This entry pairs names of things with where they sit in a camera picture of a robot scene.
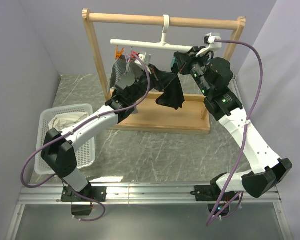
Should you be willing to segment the black underwear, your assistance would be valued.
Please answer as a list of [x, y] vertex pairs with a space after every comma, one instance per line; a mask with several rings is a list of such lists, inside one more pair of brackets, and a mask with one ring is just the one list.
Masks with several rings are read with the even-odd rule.
[[157, 75], [159, 77], [159, 81], [163, 85], [164, 91], [160, 91], [162, 92], [162, 95], [159, 96], [155, 102], [157, 105], [178, 110], [183, 107], [185, 98], [179, 74], [174, 73], [174, 68], [170, 69], [170, 72], [158, 69]]

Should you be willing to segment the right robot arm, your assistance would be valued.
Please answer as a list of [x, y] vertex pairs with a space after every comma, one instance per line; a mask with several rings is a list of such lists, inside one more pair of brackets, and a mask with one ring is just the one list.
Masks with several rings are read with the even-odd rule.
[[213, 57], [211, 50], [192, 48], [187, 53], [175, 52], [172, 71], [190, 75], [204, 95], [208, 112], [242, 148], [250, 170], [222, 173], [210, 181], [210, 194], [216, 200], [228, 192], [245, 191], [254, 198], [261, 197], [280, 183], [292, 168], [288, 158], [281, 158], [262, 138], [252, 124], [241, 101], [230, 90], [233, 78], [231, 64]]

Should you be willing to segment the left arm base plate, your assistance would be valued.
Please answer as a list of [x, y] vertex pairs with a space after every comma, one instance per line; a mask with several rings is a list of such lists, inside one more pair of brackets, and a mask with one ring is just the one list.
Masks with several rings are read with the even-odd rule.
[[[107, 195], [107, 187], [106, 186], [91, 186], [89, 189], [84, 189], [79, 192], [80, 195], [85, 198], [93, 199], [98, 202], [105, 202]], [[87, 202], [85, 198], [81, 196], [77, 196], [73, 189], [70, 186], [64, 186], [61, 194], [61, 202]]]

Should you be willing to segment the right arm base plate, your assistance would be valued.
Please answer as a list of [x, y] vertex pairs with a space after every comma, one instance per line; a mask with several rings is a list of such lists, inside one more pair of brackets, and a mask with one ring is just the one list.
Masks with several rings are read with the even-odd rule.
[[[190, 192], [197, 202], [216, 202], [220, 193], [221, 190], [219, 187], [213, 185], [195, 185], [194, 190]], [[236, 194], [234, 191], [225, 192], [221, 201], [229, 201], [235, 197]]]

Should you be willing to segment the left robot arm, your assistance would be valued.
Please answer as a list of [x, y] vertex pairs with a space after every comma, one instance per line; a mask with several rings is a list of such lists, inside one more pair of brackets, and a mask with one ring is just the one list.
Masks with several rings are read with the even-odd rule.
[[52, 128], [46, 133], [41, 158], [79, 201], [91, 201], [94, 194], [91, 183], [78, 169], [76, 151], [103, 130], [127, 119], [152, 89], [163, 90], [154, 65], [145, 67], [140, 77], [124, 73], [110, 100], [98, 111], [62, 131]]

